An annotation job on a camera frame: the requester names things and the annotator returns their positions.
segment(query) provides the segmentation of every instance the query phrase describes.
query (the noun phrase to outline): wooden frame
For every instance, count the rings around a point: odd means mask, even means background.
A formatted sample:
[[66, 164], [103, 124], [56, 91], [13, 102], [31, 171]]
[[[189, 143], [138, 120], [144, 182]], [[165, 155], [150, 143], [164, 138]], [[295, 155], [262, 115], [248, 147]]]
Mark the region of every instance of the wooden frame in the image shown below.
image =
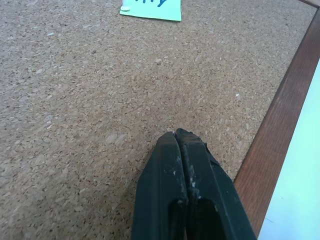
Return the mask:
[[265, 219], [319, 58], [318, 9], [234, 180], [256, 236]]

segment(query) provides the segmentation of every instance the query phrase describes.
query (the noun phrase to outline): sticky note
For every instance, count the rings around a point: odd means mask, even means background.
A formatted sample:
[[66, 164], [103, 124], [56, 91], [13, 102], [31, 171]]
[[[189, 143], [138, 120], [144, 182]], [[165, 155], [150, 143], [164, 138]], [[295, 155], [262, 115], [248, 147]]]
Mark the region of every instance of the sticky note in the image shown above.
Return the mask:
[[181, 0], [127, 0], [129, 11], [120, 14], [150, 19], [181, 21]]

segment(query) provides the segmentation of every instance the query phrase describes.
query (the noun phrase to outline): black plastic object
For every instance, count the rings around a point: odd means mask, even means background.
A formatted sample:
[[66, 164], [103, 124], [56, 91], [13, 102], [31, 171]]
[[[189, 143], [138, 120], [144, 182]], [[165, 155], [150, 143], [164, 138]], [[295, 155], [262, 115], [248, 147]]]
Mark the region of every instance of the black plastic object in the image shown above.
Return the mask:
[[132, 240], [256, 240], [232, 180], [192, 132], [156, 143], [136, 190]]

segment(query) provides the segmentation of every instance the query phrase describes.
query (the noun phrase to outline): green sticky note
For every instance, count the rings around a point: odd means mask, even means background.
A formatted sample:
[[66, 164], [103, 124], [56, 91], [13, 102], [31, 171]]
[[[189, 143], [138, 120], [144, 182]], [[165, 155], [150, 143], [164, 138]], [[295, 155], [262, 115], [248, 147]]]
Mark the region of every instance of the green sticky note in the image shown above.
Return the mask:
[[181, 0], [126, 0], [129, 11], [120, 14], [150, 19], [181, 21]]

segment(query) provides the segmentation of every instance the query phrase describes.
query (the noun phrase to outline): cork board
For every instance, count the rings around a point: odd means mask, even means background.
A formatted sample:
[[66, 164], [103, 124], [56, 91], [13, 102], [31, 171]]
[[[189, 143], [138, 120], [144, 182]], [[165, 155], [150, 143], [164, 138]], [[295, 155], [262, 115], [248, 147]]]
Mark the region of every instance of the cork board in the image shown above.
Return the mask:
[[316, 11], [296, 0], [0, 3], [0, 234], [127, 239], [159, 136], [193, 131], [234, 178]]

